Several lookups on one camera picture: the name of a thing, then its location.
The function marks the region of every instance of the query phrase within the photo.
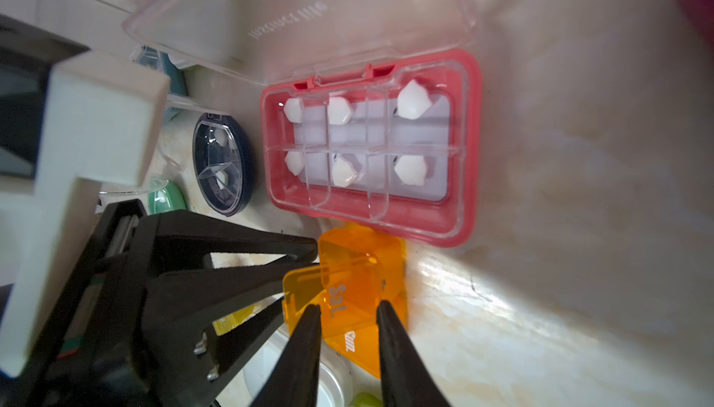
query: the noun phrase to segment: orange plastic lid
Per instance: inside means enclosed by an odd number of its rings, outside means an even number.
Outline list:
[[[283,279],[283,313],[290,333],[308,304],[319,305],[326,343],[378,378],[380,301],[391,302],[407,326],[404,243],[350,225],[324,233],[318,247],[320,266],[294,270]]]

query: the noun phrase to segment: clear plastic container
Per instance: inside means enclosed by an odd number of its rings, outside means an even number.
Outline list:
[[[463,51],[422,55],[378,65],[351,85],[318,87],[306,82],[275,85],[263,93],[263,145],[268,194],[287,210],[370,225],[402,238],[436,246],[464,242],[475,223],[480,73]],[[434,104],[422,117],[395,114],[396,97],[411,80]],[[328,123],[330,94],[341,93],[355,113],[345,125]],[[302,99],[300,124],[284,105]],[[288,152],[302,155],[298,176]],[[408,185],[395,166],[403,156],[422,156],[424,185]],[[358,177],[335,185],[335,161],[349,161]]]
[[[437,246],[464,242],[475,221],[480,71],[454,49],[475,26],[473,0],[153,0],[123,23],[143,44],[270,85],[260,109],[276,206]],[[417,120],[393,114],[411,79],[434,102]],[[347,124],[327,122],[331,96],[355,108]],[[289,98],[303,102],[299,124]],[[400,180],[404,156],[424,157],[422,185]],[[339,184],[338,167],[354,176]]]
[[[99,189],[99,204],[97,211],[103,211],[111,203],[127,201],[129,199],[140,199],[145,208],[150,206],[152,195],[156,195],[164,190],[170,181],[160,174],[147,173],[144,182],[140,186],[120,186],[105,182]]]
[[[37,0],[35,25],[91,49],[164,72],[171,77],[171,90],[166,96],[166,111],[170,115],[176,113],[176,108],[220,113],[186,96],[183,77],[165,54],[143,47],[124,33],[121,23],[129,15],[128,11],[101,0]]]

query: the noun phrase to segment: pill compartment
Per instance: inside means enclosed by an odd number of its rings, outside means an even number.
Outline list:
[[[254,110],[276,206],[436,246],[469,237],[480,71],[459,49],[476,41],[475,0],[152,0],[123,28],[145,45],[267,86]],[[398,110],[409,86],[425,89],[428,108]],[[289,99],[299,99],[299,122],[286,115]],[[341,124],[330,124],[331,108]],[[288,153],[302,155],[298,173]],[[409,174],[411,184],[394,169],[404,156],[426,164],[424,176]]]

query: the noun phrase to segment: hexagonal white tablet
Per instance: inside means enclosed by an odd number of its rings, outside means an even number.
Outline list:
[[[288,170],[290,170],[292,174],[298,176],[305,168],[303,153],[299,151],[288,151],[288,153],[285,154],[285,165],[288,166]]]
[[[330,125],[345,125],[352,118],[354,110],[344,97],[330,97],[327,104],[327,119]]]
[[[214,128],[213,137],[220,146],[226,146],[228,144],[228,132],[223,128]]]
[[[337,187],[347,187],[357,179],[357,171],[352,163],[342,157],[342,154],[335,154],[332,161],[332,183]]]
[[[219,185],[219,189],[223,190],[228,185],[228,174],[225,170],[216,171],[216,183]]]
[[[415,120],[431,108],[429,92],[416,80],[407,83],[397,96],[397,116]]]
[[[400,156],[394,164],[394,172],[408,186],[423,186],[426,181],[424,156]]]
[[[303,109],[303,99],[298,97],[290,97],[290,99],[285,102],[285,106],[283,106],[285,117],[293,124],[303,123]]]

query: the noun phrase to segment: marble countertop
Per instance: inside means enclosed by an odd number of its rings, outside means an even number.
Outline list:
[[[409,244],[425,365],[454,406],[711,406],[712,51],[674,0],[477,3],[476,229],[456,249]],[[187,75],[200,103],[260,132],[261,88]],[[197,118],[179,115],[159,146],[209,214],[190,160]],[[310,236],[329,225],[275,208],[263,181],[230,221]]]

